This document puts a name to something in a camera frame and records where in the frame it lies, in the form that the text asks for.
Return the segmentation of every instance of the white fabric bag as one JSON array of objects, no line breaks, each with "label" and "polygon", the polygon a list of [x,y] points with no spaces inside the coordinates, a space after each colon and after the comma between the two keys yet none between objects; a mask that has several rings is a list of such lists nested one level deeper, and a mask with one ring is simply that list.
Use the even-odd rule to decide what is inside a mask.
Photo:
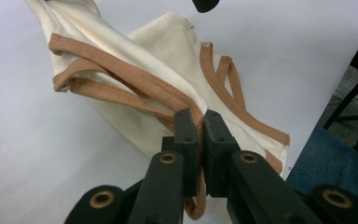
[{"label": "white fabric bag", "polygon": [[[200,43],[188,21],[168,13],[129,37],[104,21],[90,0],[27,0],[39,19],[54,68],[54,90],[88,96],[146,155],[172,135],[175,112],[189,108],[199,134],[207,109],[222,115],[242,150],[254,151],[282,174],[289,136],[252,117],[231,59]],[[202,216],[205,188],[186,199]]]}]

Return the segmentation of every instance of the brass insert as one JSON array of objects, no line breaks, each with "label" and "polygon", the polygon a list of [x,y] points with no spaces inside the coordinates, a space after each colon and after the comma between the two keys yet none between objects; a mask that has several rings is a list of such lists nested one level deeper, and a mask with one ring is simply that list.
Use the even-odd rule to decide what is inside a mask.
[{"label": "brass insert", "polygon": [[174,163],[176,161],[176,157],[173,154],[167,153],[163,154],[159,157],[159,161],[165,164]]},{"label": "brass insert", "polygon": [[351,199],[338,190],[325,189],[324,192],[322,192],[322,196],[328,203],[331,203],[336,207],[350,208],[352,206]]},{"label": "brass insert", "polygon": [[89,200],[89,205],[93,208],[100,209],[111,204],[115,199],[115,195],[112,191],[106,189],[92,195]]},{"label": "brass insert", "polygon": [[250,154],[250,153],[243,153],[240,155],[240,159],[244,162],[248,162],[248,163],[255,163],[257,162],[257,157],[255,157],[254,155]]}]

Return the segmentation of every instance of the chair leg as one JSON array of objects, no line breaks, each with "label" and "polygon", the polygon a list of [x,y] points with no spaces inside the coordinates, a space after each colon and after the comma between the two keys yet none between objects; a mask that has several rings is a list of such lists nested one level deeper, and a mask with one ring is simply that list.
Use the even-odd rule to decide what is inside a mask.
[{"label": "chair leg", "polygon": [[333,112],[333,115],[327,120],[324,124],[324,128],[327,130],[333,122],[338,118],[339,114],[345,109],[345,107],[351,102],[351,100],[358,94],[358,83],[355,87],[345,96],[344,100],[342,100],[341,104],[337,107],[337,109]]}]

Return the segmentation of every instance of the black plastic bracket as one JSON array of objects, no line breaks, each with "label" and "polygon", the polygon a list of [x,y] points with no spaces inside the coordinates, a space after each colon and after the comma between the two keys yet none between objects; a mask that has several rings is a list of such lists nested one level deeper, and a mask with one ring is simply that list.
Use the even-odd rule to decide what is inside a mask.
[{"label": "black plastic bracket", "polygon": [[203,172],[206,191],[212,197],[227,197],[231,177],[227,162],[240,147],[220,114],[208,110],[204,116]]}]

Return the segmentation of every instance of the bag handle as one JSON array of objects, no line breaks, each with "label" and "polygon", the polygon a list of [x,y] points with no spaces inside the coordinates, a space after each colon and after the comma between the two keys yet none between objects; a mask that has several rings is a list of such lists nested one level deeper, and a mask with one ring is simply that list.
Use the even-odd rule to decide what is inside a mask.
[{"label": "bag handle", "polygon": [[234,101],[239,107],[246,108],[238,72],[230,57],[221,57],[219,66],[217,67],[216,76],[222,86],[225,85],[226,77],[228,77]]},{"label": "bag handle", "polygon": [[164,119],[166,122],[173,123],[172,114],[148,105],[141,97],[130,91],[125,91],[113,85],[100,83],[88,78],[74,77],[75,74],[86,71],[95,71],[109,76],[109,73],[100,65],[86,59],[77,59],[63,72],[53,78],[54,90],[66,90],[66,86],[69,86],[70,90],[76,94],[120,105],[132,106],[150,112],[158,118]]},{"label": "bag handle", "polygon": [[[226,105],[226,107],[243,123],[247,124],[252,129],[280,142],[284,146],[288,146],[290,143],[289,135],[283,133],[277,129],[269,127],[268,125],[255,119],[249,112],[245,110],[245,107],[242,107],[241,104],[238,104],[239,100],[238,95],[241,94],[241,87],[233,86],[234,91],[237,95],[237,100],[234,100],[231,94],[227,91],[224,85],[221,85],[222,73],[225,69],[221,68],[219,71],[219,76],[215,73],[213,69],[213,44],[212,43],[202,43],[200,51],[200,65],[205,78],[207,79],[209,85],[212,87],[214,92],[217,94],[219,99]],[[235,69],[234,63],[231,63],[231,68],[228,68],[228,72],[231,74],[231,78],[236,79],[237,81],[230,81],[230,83],[240,83],[238,79],[237,70]]]}]

